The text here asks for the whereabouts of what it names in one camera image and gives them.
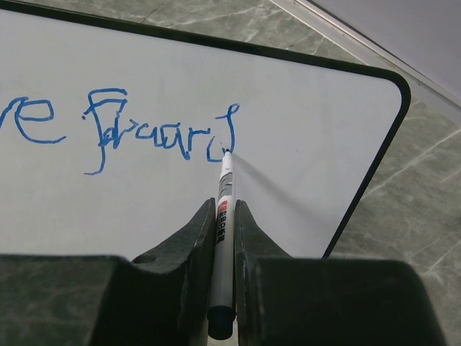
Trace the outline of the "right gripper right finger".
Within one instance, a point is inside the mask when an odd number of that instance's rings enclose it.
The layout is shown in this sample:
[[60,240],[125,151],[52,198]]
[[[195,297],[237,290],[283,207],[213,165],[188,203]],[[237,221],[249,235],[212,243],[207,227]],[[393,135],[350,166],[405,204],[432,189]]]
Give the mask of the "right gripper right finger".
[[405,262],[294,258],[236,203],[240,345],[444,345],[419,276]]

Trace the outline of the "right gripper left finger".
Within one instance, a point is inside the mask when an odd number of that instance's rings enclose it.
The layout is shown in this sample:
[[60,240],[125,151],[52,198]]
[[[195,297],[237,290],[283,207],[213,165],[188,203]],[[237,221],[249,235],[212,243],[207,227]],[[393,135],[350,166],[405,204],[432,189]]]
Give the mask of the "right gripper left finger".
[[3,345],[205,345],[215,201],[118,256],[1,256]]

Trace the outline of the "white marker pen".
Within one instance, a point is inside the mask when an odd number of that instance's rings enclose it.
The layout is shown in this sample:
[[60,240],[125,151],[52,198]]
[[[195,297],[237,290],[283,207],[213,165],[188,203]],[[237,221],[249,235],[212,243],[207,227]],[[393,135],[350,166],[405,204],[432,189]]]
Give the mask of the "white marker pen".
[[236,317],[234,302],[234,222],[235,186],[233,157],[224,152],[218,189],[216,212],[215,253],[208,301],[208,335],[214,340],[226,340],[233,334]]

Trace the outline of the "white whiteboard black frame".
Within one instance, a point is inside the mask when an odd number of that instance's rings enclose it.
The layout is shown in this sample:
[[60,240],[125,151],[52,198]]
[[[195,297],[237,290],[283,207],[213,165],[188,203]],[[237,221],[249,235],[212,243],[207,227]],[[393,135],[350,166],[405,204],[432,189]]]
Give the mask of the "white whiteboard black frame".
[[326,256],[411,101],[381,68],[1,3],[1,251],[134,258],[236,192]]

